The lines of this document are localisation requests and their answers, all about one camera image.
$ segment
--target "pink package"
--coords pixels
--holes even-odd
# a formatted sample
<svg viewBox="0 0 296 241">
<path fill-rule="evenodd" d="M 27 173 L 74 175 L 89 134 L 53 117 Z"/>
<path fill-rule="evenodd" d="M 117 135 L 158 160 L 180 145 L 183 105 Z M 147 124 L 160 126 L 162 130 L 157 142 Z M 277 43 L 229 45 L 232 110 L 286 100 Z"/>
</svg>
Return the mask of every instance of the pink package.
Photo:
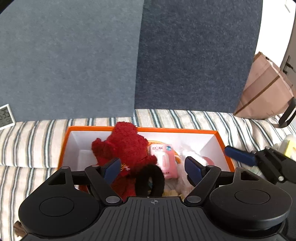
<svg viewBox="0 0 296 241">
<path fill-rule="evenodd" d="M 151 144 L 150 154 L 157 157 L 157 165 L 163 171 L 165 179 L 178 178 L 175 153 L 171 145 Z"/>
</svg>

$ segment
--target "orange box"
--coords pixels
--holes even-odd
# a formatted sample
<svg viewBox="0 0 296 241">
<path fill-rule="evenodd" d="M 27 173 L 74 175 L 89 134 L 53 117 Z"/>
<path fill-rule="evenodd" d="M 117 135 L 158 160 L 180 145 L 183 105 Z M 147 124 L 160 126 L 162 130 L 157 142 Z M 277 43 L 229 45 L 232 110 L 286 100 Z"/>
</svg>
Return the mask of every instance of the orange box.
<svg viewBox="0 0 296 241">
<path fill-rule="evenodd" d="M 110 126 L 70 126 L 64 138 L 58 168 L 69 166 L 72 171 L 82 171 L 96 164 L 91 143 L 96 138 L 106 140 L 112 130 Z M 231 159 L 224 155 L 225 145 L 217 131 L 138 127 L 138 133 L 148 141 L 172 145 L 182 162 L 187 156 L 196 156 L 200 161 L 198 156 L 201 155 L 211 159 L 222 171 L 234 172 Z"/>
</svg>

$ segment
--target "digital clock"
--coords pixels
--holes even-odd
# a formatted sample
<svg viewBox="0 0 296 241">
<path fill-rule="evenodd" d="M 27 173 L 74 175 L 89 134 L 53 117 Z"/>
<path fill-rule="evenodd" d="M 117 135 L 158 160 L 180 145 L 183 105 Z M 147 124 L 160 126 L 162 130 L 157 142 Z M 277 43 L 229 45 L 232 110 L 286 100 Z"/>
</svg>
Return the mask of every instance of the digital clock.
<svg viewBox="0 0 296 241">
<path fill-rule="evenodd" d="M 0 107 L 0 130 L 15 125 L 15 119 L 13 118 L 9 104 Z"/>
</svg>

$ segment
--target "cardboard box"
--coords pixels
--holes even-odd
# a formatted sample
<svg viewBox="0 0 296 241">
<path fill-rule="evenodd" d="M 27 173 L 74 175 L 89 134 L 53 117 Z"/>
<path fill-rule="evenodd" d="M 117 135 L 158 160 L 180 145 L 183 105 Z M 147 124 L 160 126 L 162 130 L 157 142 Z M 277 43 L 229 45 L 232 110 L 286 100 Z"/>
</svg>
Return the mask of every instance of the cardboard box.
<svg viewBox="0 0 296 241">
<path fill-rule="evenodd" d="M 69 127 L 62 145 L 58 168 L 69 166 L 72 171 L 83 171 L 86 167 L 96 164 L 91 143 L 96 138 L 106 140 L 112 130 L 113 127 L 108 126 Z M 225 146 L 217 131 L 138 127 L 138 133 L 147 140 L 171 144 L 182 161 L 187 156 L 194 158 L 200 154 L 210 158 L 222 171 L 234 171 L 231 159 L 224 155 Z"/>
<path fill-rule="evenodd" d="M 283 71 L 261 52 L 257 53 L 234 113 L 237 117 L 267 119 L 281 114 L 296 96 Z"/>
</svg>

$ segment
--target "red teddy bear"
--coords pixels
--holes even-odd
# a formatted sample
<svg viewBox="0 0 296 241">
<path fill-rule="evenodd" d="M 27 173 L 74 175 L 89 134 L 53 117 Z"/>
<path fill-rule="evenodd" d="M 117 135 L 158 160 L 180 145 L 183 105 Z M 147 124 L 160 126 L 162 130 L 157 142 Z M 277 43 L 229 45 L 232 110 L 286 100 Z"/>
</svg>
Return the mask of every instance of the red teddy bear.
<svg viewBox="0 0 296 241">
<path fill-rule="evenodd" d="M 100 166 L 115 157 L 121 160 L 121 172 L 111 187 L 123 200 L 128 196 L 136 196 L 136 175 L 142 168 L 157 163 L 155 156 L 148 155 L 147 146 L 148 141 L 128 122 L 118 122 L 107 140 L 97 138 L 92 143 L 92 151 Z"/>
</svg>

